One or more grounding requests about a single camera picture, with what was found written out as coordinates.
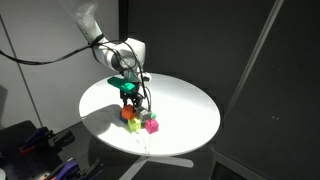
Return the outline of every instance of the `toy block stack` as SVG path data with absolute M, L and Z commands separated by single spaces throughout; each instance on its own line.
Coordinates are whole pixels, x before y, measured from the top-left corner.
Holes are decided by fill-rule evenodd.
M 132 105 L 124 106 L 120 112 L 120 120 L 127 124 L 131 132 L 145 128 L 149 134 L 152 134 L 159 130 L 156 114 L 143 107 L 135 109 Z

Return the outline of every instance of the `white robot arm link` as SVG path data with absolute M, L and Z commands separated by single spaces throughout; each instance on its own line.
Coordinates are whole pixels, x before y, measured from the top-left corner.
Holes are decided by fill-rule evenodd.
M 145 44 L 143 42 L 131 38 L 120 44 L 109 42 L 104 37 L 94 17 L 98 7 L 98 0 L 60 0 L 60 3 L 77 23 L 89 43 L 98 40 L 100 46 L 95 46 L 93 50 L 95 58 L 100 63 L 122 73 L 125 79 L 131 82 L 139 82 L 141 80 L 141 76 L 138 76 L 140 71 L 138 63 L 142 68 L 145 61 Z M 147 77 L 147 80 L 151 80 L 150 75 L 147 73 L 144 73 L 144 76 Z

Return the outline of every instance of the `red block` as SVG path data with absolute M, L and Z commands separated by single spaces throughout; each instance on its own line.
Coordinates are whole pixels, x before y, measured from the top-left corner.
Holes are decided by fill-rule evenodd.
M 122 117 L 130 120 L 136 116 L 136 113 L 134 112 L 134 108 L 132 105 L 126 105 L 122 108 Z

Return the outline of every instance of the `table base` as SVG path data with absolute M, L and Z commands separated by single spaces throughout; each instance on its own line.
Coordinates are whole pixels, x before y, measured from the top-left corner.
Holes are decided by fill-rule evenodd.
M 143 167 L 143 165 L 148 162 L 157 162 L 163 164 L 170 164 L 175 166 L 182 166 L 187 168 L 193 167 L 193 162 L 189 159 L 182 159 L 177 157 L 147 157 L 141 156 L 119 180 L 130 180 L 132 179 L 138 171 Z

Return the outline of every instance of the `cable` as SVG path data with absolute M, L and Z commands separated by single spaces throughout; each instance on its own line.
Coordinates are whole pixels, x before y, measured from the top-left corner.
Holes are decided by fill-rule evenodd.
M 23 59 L 18 59 L 18 58 L 12 57 L 12 56 L 4 53 L 4 52 L 1 51 L 1 50 L 0 50 L 0 54 L 3 55 L 3 56 L 5 56 L 5 57 L 7 57 L 8 59 L 10 59 L 10 60 L 12 60 L 12 61 L 14 61 L 14 62 L 16 62 L 16 63 L 20 63 L 20 64 L 25 64 L 25 65 L 45 65 L 45 64 L 51 64 L 51 63 L 55 63 L 55 62 L 58 62 L 58 61 L 65 60 L 65 59 L 67 59 L 67 58 L 69 58 L 69 57 L 71 57 L 71 56 L 73 56 L 73 55 L 75 55 L 75 54 L 77 54 L 77 53 L 85 50 L 85 49 L 93 48 L 93 47 L 95 47 L 95 46 L 101 45 L 101 46 L 107 47 L 109 50 L 111 50 L 111 51 L 116 55 L 116 58 L 117 58 L 118 62 L 120 63 L 120 61 L 122 61 L 123 63 L 125 63 L 125 64 L 127 65 L 127 67 L 128 67 L 128 68 L 132 71 L 132 73 L 135 75 L 135 77 L 139 80 L 138 76 L 135 74 L 135 72 L 133 71 L 133 69 L 131 68 L 131 66 L 129 66 L 129 65 L 121 58 L 120 53 L 119 53 L 117 50 L 115 50 L 115 49 L 112 49 L 112 48 L 110 48 L 110 47 L 108 47 L 108 46 L 105 46 L 105 44 L 113 43 L 113 42 L 118 42 L 118 43 L 126 44 L 126 45 L 130 48 L 131 52 L 132 52 L 133 55 L 134 55 L 135 63 L 138 64 L 138 68 L 139 68 L 140 76 L 141 76 L 141 81 L 140 81 L 140 82 L 141 82 L 141 84 L 142 84 L 142 89 L 143 89 L 144 97 L 147 98 L 147 101 L 148 101 L 148 111 L 151 111 L 151 103 L 150 103 L 150 100 L 149 100 L 149 96 L 148 96 L 147 93 L 146 93 L 146 87 L 145 87 L 145 84 L 144 84 L 144 79 L 143 79 L 141 64 L 140 64 L 140 62 L 139 62 L 139 60 L 138 60 L 138 57 L 137 57 L 136 53 L 134 52 L 134 50 L 132 49 L 132 47 L 131 47 L 128 43 L 123 42 L 123 41 L 120 41 L 120 40 L 114 40 L 114 41 L 108 41 L 108 42 L 104 42 L 104 43 L 98 43 L 98 41 L 101 40 L 102 37 L 103 37 L 103 35 L 100 35 L 100 36 L 98 36 L 98 37 L 96 38 L 96 40 L 95 40 L 93 43 L 91 43 L 91 44 L 89 44 L 89 45 L 87 45 L 87 46 L 84 46 L 84 47 L 82 47 L 82 48 L 80 48 L 80 49 L 76 49 L 76 50 L 72 51 L 71 53 L 66 54 L 66 55 L 64 55 L 64 56 L 62 56 L 62 57 L 60 57 L 60 58 L 58 58 L 58 59 L 56 59 L 56 60 L 53 60 L 53 61 L 46 61 L 46 62 L 27 61 L 27 60 L 23 60 Z
M 151 91 L 148 87 L 146 87 L 146 89 L 148 90 L 149 92 L 149 97 L 150 97 L 150 105 L 149 105 L 149 109 L 151 109 Z
M 80 49 L 77 49 L 77 50 L 74 50 L 72 51 L 71 53 L 69 54 L 66 54 L 56 60 L 53 60 L 53 61 L 47 61 L 47 62 L 37 62 L 37 61 L 27 61 L 27 60 L 23 60 L 23 59 L 18 59 L 18 58 L 15 58 L 15 57 L 12 57 L 6 53 L 4 53 L 3 51 L 0 50 L 0 54 L 7 57 L 8 59 L 14 61 L 14 62 L 17 62 L 17 63 L 20 63 L 20 64 L 26 64 L 26 65 L 45 65 L 45 64 L 51 64 L 51 63 L 55 63 L 55 62 L 58 62 L 58 61 L 62 61 L 64 59 L 67 59 L 85 49 L 88 49 L 88 48 L 91 48 L 91 45 L 87 45 L 87 46 L 84 46 Z

